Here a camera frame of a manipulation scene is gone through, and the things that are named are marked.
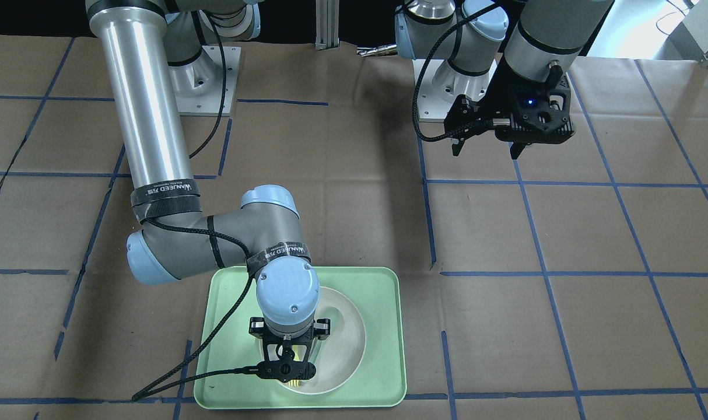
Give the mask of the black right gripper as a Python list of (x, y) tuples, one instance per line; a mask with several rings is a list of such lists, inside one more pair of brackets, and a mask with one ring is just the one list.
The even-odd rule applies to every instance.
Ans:
[(317, 351), (319, 341), (327, 340), (332, 332), (331, 320), (319, 318), (310, 322), (306, 329), (282, 333), (269, 327), (263, 317), (251, 317), (249, 333), (260, 341), (263, 357), (280, 357), (284, 342), (291, 345), (295, 357), (309, 357)]

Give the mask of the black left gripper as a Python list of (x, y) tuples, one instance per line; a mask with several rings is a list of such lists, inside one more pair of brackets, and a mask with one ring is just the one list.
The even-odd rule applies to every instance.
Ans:
[(510, 157), (517, 160), (527, 144), (562, 144), (576, 132), (570, 117), (571, 90), (557, 61), (542, 65), (548, 74), (524, 79), (501, 61), (485, 95), (473, 101), (461, 94), (444, 119), (452, 137), (452, 154), (460, 155), (467, 138), (493, 131), (511, 142)]

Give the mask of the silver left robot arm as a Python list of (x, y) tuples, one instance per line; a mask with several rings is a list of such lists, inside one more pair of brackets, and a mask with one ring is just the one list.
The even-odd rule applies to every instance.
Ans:
[(492, 131), (518, 159), (530, 145), (575, 135), (567, 72), (611, 1), (407, 1), (395, 12), (398, 55), (421, 60), (412, 124), (425, 142)]

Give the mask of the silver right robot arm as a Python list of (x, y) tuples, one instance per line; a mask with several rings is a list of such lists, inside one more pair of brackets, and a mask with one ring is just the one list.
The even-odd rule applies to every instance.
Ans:
[(245, 264), (269, 332), (297, 338), (313, 327), (320, 283), (291, 193), (276, 184), (247, 191), (235, 212), (203, 215), (184, 143), (163, 37), (179, 3), (87, 1), (120, 119), (141, 231), (127, 260), (147, 285)]

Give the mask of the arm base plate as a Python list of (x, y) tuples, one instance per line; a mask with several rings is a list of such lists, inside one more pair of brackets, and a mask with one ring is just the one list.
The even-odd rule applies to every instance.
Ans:
[(169, 74), (181, 116), (230, 116), (239, 79), (239, 46), (204, 46), (191, 63), (169, 63)]
[(463, 75), (452, 69), (444, 59), (434, 59), (427, 66), (419, 88), (417, 101), (419, 120), (443, 122), (460, 94), (468, 96), (474, 102), (481, 101), (495, 71), (496, 63), (493, 62), (488, 72), (483, 75)]

